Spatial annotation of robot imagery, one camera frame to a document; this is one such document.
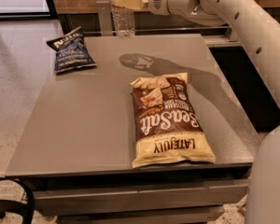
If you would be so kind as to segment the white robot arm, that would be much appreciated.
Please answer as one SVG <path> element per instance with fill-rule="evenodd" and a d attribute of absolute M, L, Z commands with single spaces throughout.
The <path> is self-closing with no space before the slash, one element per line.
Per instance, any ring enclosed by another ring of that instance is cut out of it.
<path fill-rule="evenodd" d="M 280 108 L 280 23 L 254 0 L 110 0 L 130 10 L 179 15 L 206 26 L 227 23 Z M 262 140 L 252 166 L 245 224 L 280 224 L 280 126 Z"/>

